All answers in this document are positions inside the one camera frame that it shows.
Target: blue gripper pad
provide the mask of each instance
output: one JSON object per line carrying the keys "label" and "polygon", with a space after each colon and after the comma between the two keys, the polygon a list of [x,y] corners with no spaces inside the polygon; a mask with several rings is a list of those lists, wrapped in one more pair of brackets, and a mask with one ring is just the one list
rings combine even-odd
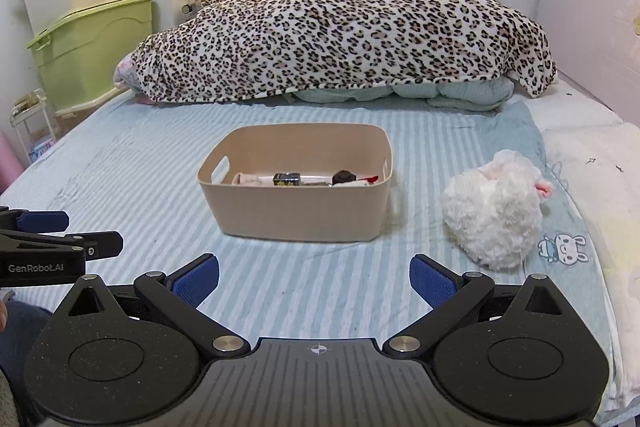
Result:
{"label": "blue gripper pad", "polygon": [[437,308],[457,291],[456,284],[417,257],[409,264],[411,288],[432,308]]}
{"label": "blue gripper pad", "polygon": [[176,279],[171,293],[197,308],[209,294],[218,287],[220,265],[215,256],[211,256]]}
{"label": "blue gripper pad", "polygon": [[15,220],[15,225],[21,232],[64,232],[69,226],[69,216],[66,212],[25,212]]}

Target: small box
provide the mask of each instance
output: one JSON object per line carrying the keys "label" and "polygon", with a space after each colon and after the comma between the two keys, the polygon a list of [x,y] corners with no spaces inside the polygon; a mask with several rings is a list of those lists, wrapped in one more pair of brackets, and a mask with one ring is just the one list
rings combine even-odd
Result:
{"label": "small box", "polygon": [[34,161],[40,158],[40,156],[44,155],[44,153],[46,153],[49,149],[51,149],[55,142],[56,142],[56,139],[53,136],[46,136],[41,140],[38,140],[33,145],[33,148],[29,153],[29,159],[31,160],[31,163],[34,163]]}
{"label": "small box", "polygon": [[[211,180],[228,159],[220,183]],[[273,176],[304,172],[331,178],[347,170],[379,176],[365,187],[232,185],[238,172]],[[354,123],[286,123],[241,127],[209,153],[198,183],[220,229],[229,235],[347,243],[370,241],[382,231],[392,172],[391,145],[383,129]]]}

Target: bed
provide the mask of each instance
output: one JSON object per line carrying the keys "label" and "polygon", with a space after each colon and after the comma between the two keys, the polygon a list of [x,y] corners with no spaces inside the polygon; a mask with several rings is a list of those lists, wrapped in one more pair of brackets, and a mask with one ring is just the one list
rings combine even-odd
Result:
{"label": "bed", "polygon": [[[248,102],[153,107],[135,103],[134,95],[127,92],[60,140],[2,195],[0,204],[65,210],[72,231],[118,230],[125,241],[121,256],[94,264],[109,284],[129,283],[151,269],[170,273],[205,251],[216,254],[221,284],[199,309],[252,344],[260,335],[382,341],[429,310],[406,283],[406,267],[415,253],[429,251],[456,272],[470,269],[466,256],[446,241],[442,216],[437,210],[433,214],[431,202],[443,190],[444,180],[490,159],[489,144],[537,149],[531,154],[541,153],[536,156],[541,161],[546,147],[547,165],[540,167],[556,184],[556,201],[566,206],[563,215],[576,227],[575,237],[584,240],[580,245],[591,260],[571,267],[565,276],[556,271],[552,277],[561,287],[565,285],[563,291],[572,292],[572,304],[580,307],[609,357],[610,385],[596,421],[611,427],[633,421],[640,413],[635,355],[640,349],[636,349],[636,325],[629,312],[634,291],[615,287],[620,280],[636,277],[636,272],[629,270],[631,262],[621,269],[620,245],[611,239],[616,234],[594,223],[598,205],[584,190],[594,181],[593,174],[579,171],[576,158],[584,151],[567,144],[590,140],[594,136],[590,128],[597,128],[603,134],[600,149],[610,140],[625,150],[635,147],[638,135],[627,131],[628,124],[614,111],[583,94],[575,81],[560,74],[536,99],[516,86],[501,110],[482,114],[431,108],[424,100],[394,94],[370,102],[323,106],[279,95]],[[490,133],[492,122],[500,118],[527,121],[526,138],[518,143],[516,134],[503,133],[482,143],[474,141],[471,127]],[[396,174],[380,238],[366,244],[304,245],[231,238],[220,232],[195,181],[200,162],[233,128],[282,121],[372,123],[386,130],[394,148]],[[446,149],[445,136],[457,145]],[[448,154],[443,163],[433,160],[434,152],[440,151],[437,147]],[[615,158],[617,153],[609,150],[606,157]],[[422,183],[420,177],[420,165],[427,158],[432,158],[431,172],[440,171],[440,178],[431,184]],[[600,165],[597,158],[593,163]],[[563,164],[571,168],[562,169]],[[639,172],[640,164],[630,157],[621,168],[631,174]],[[624,185],[615,187],[623,189]],[[601,191],[594,192],[604,198]],[[629,221],[623,224],[629,229],[638,216],[631,205],[628,215]],[[624,226],[617,230],[625,233]],[[625,255],[633,257],[627,251]],[[561,263],[547,266],[546,259],[537,255],[531,258],[534,266],[491,275],[500,283],[520,283],[532,271],[562,268]],[[575,278],[587,265],[592,268],[586,276],[588,285]],[[53,309],[67,289],[18,289],[17,296]]]}

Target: cartoon rabbit illustration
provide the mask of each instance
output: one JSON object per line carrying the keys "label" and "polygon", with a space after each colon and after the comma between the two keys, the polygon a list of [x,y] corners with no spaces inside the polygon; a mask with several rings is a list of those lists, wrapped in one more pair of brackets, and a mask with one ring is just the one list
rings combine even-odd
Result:
{"label": "cartoon rabbit illustration", "polygon": [[587,240],[581,235],[571,236],[567,233],[559,233],[554,239],[546,237],[538,243],[538,252],[542,257],[550,263],[560,263],[567,266],[573,266],[574,264],[586,263],[589,258],[587,254],[579,251],[578,247],[584,247],[587,244]]}

